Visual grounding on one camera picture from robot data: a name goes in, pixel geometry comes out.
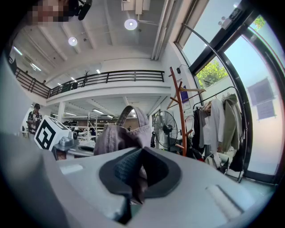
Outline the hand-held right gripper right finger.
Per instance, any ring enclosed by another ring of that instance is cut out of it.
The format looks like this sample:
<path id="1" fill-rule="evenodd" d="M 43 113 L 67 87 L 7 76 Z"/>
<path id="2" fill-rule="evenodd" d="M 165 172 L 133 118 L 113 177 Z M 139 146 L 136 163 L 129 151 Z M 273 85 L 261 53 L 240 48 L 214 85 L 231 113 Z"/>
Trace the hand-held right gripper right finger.
<path id="1" fill-rule="evenodd" d="M 201 161 L 155 152 L 177 163 L 182 177 L 169 195 L 147 199 L 131 228 L 245 228 L 252 222 L 254 199 L 243 186 Z"/>

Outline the light grey fabric garment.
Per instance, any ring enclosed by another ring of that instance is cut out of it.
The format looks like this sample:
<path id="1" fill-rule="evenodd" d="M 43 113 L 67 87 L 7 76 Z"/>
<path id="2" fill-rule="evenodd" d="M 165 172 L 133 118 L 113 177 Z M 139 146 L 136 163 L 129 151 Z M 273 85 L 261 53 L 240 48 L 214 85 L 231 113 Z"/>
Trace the light grey fabric garment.
<path id="1" fill-rule="evenodd" d="M 128 130 L 123 125 L 127 116 L 134 111 L 138 120 L 138 128 Z M 151 127 L 145 113 L 138 107 L 127 106 L 121 113 L 115 125 L 107 124 L 99 135 L 94 148 L 94 155 L 110 153 L 129 147 L 149 147 L 151 145 Z M 135 172 L 133 185 L 133 201 L 144 202 L 144 192 L 147 189 L 147 173 L 143 166 Z"/>

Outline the wooden coat stand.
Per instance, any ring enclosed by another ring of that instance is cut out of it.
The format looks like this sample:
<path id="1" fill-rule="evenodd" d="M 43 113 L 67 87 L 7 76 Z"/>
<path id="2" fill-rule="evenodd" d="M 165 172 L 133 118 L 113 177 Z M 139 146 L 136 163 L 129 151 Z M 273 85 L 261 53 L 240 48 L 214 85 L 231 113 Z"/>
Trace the wooden coat stand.
<path id="1" fill-rule="evenodd" d="M 170 67 L 171 74 L 169 77 L 172 77 L 174 86 L 175 86 L 175 96 L 170 97 L 171 102 L 169 103 L 167 110 L 178 105 L 179 106 L 179 113 L 180 113 L 180 120 L 181 120 L 181 127 L 182 127 L 182 145 L 176 144 L 177 147 L 182 149 L 182 156 L 186 157 L 187 155 L 187 137 L 192 132 L 192 130 L 186 131 L 186 125 L 185 125 L 185 119 L 184 119 L 184 112 L 183 112 L 183 102 L 189 101 L 191 98 L 200 95 L 201 93 L 205 92 L 205 89 L 185 89 L 182 87 L 182 82 L 179 84 L 177 83 L 175 73 L 173 71 L 173 68 Z M 197 92 L 197 94 L 193 95 L 192 97 L 189 97 L 185 100 L 182 100 L 181 98 L 181 92 Z"/>

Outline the olive-grey jacket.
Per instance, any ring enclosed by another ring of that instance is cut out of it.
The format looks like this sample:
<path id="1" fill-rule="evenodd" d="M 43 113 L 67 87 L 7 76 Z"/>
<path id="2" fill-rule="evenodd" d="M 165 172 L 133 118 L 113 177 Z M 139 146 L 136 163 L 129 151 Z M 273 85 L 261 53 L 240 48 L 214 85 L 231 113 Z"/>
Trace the olive-grey jacket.
<path id="1" fill-rule="evenodd" d="M 224 135 L 222 141 L 223 152 L 228 152 L 232 147 L 234 150 L 239 149 L 242 138 L 242 116 L 238 106 L 236 94 L 228 94 L 222 99 L 224 108 Z"/>

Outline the white bag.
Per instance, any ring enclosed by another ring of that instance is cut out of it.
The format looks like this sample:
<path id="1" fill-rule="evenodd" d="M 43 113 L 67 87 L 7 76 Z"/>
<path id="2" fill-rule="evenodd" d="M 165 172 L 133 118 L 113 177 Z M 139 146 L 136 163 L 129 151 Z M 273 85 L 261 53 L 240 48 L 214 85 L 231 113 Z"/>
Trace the white bag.
<path id="1" fill-rule="evenodd" d="M 220 170 L 222 167 L 220 157 L 218 153 L 212 153 L 205 158 L 205 163 L 215 168 L 216 170 Z"/>

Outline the white metal shelving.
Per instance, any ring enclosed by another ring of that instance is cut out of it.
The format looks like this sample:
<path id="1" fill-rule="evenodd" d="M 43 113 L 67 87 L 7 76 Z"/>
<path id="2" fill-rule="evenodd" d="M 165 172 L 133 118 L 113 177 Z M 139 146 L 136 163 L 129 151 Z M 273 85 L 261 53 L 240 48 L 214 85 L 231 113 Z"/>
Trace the white metal shelving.
<path id="1" fill-rule="evenodd" d="M 92 115 L 88 113 L 83 116 L 69 115 L 62 117 L 62 123 L 71 131 L 77 133 L 79 142 L 96 142 L 98 136 L 103 132 L 105 125 L 114 125 L 117 121 L 115 116 L 111 115 Z"/>

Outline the black hanging garment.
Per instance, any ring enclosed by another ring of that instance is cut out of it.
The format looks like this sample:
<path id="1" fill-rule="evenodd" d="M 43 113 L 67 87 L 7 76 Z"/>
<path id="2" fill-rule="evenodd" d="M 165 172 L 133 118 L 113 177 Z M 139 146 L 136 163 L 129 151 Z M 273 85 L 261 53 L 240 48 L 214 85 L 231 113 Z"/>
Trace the black hanging garment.
<path id="1" fill-rule="evenodd" d="M 199 116 L 199 109 L 196 108 L 194 111 L 194 134 L 192 138 L 192 147 L 194 149 L 199 150 L 199 144 L 200 144 L 200 116 Z"/>

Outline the black floor fan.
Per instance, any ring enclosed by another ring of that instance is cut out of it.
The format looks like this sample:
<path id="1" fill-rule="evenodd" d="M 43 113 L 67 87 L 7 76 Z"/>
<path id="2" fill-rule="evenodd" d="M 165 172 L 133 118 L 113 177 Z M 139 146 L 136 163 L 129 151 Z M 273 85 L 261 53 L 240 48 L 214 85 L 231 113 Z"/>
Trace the black floor fan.
<path id="1" fill-rule="evenodd" d="M 171 151 L 178 136 L 178 128 L 173 115 L 167 111 L 159 111 L 155 116 L 153 127 L 156 142 L 163 149 Z"/>

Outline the white shirt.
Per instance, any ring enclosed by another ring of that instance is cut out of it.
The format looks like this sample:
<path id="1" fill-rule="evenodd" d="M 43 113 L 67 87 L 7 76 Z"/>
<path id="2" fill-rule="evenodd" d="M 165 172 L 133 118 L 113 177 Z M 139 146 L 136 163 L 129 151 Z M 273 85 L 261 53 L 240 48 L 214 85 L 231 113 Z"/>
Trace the white shirt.
<path id="1" fill-rule="evenodd" d="M 210 145 L 211 152 L 214 153 L 217 151 L 219 143 L 223 141 L 225 121 L 223 104 L 221 100 L 213 99 L 203 109 L 210 111 L 211 115 L 205 119 L 206 125 L 204 127 L 201 126 L 202 141 L 200 145 Z"/>

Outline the grey hanging garment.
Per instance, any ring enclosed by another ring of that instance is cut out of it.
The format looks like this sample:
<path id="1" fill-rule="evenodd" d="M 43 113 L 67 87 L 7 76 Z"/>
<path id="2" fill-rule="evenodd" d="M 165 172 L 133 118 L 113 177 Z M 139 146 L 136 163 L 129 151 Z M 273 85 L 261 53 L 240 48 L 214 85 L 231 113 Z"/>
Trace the grey hanging garment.
<path id="1" fill-rule="evenodd" d="M 206 125 L 206 118 L 211 115 L 210 111 L 205 111 L 203 108 L 199 108 L 199 122 L 202 127 Z"/>

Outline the black balcony railing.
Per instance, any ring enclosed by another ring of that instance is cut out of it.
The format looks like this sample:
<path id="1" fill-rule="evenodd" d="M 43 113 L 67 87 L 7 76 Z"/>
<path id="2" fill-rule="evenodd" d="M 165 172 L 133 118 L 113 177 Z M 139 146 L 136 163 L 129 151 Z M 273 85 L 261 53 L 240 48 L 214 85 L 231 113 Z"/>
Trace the black balcony railing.
<path id="1" fill-rule="evenodd" d="M 128 86 L 128 82 L 149 82 L 157 85 L 165 82 L 165 76 L 163 70 L 150 69 L 148 65 L 146 69 L 139 69 L 135 65 L 131 66 L 131 69 L 86 73 L 83 77 L 49 88 L 16 67 L 14 77 L 7 78 L 6 81 L 7 89 L 16 94 L 34 94 L 40 98 L 54 99 L 87 90 L 98 90 L 101 89 L 100 86 L 106 88 L 107 84 L 111 84 L 111 87 Z"/>

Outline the small purple window poster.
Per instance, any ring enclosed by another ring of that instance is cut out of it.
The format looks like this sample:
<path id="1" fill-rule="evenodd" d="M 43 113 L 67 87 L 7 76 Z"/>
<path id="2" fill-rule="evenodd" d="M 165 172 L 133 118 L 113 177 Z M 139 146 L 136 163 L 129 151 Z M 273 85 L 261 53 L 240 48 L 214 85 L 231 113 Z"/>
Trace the small purple window poster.
<path id="1" fill-rule="evenodd" d="M 257 104 L 258 120 L 275 117 L 274 104 L 272 100 Z"/>

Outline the large purple window poster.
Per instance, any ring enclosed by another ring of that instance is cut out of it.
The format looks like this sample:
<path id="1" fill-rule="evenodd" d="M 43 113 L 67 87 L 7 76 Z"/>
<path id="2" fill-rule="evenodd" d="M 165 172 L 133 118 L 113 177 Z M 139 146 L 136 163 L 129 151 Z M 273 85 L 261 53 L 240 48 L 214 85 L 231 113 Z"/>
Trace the large purple window poster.
<path id="1" fill-rule="evenodd" d="M 248 87 L 248 92 L 253 106 L 268 102 L 275 98 L 268 78 Z"/>

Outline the white ceiling unit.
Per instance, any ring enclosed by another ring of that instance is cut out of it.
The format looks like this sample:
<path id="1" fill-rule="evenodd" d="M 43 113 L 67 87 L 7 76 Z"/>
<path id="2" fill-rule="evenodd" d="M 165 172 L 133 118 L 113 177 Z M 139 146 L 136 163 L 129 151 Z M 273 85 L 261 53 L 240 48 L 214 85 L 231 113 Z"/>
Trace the white ceiling unit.
<path id="1" fill-rule="evenodd" d="M 151 0 L 121 0 L 122 11 L 135 11 L 136 15 L 142 15 L 143 11 L 149 11 Z"/>

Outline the white wall notice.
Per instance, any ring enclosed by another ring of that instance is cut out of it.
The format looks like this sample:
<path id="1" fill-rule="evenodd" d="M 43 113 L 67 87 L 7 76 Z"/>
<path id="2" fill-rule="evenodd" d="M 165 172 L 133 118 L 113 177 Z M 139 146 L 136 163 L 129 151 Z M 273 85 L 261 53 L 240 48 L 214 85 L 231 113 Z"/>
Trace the white wall notice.
<path id="1" fill-rule="evenodd" d="M 192 108 L 189 100 L 183 103 L 183 113 L 185 118 L 192 114 Z"/>

